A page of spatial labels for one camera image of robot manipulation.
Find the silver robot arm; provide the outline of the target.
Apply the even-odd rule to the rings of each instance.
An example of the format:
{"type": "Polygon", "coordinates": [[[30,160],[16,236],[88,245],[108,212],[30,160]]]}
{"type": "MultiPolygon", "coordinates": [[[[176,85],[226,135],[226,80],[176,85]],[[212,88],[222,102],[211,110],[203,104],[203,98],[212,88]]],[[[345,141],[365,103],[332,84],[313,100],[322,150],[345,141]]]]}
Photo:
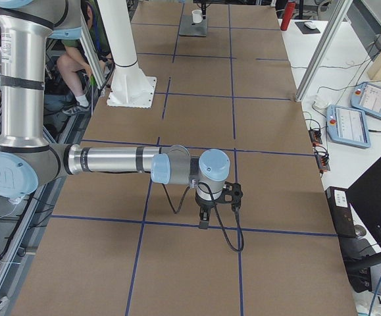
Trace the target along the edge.
{"type": "Polygon", "coordinates": [[[0,1],[0,196],[21,198],[48,182],[80,172],[148,173],[152,181],[195,188],[199,226],[225,202],[230,160],[210,149],[192,156],[172,147],[80,147],[43,137],[47,38],[78,39],[79,1],[0,1]]]}

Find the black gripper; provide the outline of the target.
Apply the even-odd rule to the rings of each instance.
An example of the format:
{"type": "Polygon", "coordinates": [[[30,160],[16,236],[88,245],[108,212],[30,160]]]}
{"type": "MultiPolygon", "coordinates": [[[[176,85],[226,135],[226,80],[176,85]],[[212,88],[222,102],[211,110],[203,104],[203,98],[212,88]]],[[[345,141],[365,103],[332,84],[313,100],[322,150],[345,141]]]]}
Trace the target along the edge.
{"type": "Polygon", "coordinates": [[[198,195],[195,196],[195,200],[199,206],[199,229],[208,229],[211,209],[215,203],[212,200],[204,200],[198,195]]]}
{"type": "Polygon", "coordinates": [[[209,2],[208,0],[200,0],[199,1],[199,8],[201,9],[202,12],[202,18],[206,19],[207,17],[207,8],[209,7],[209,2]]]}

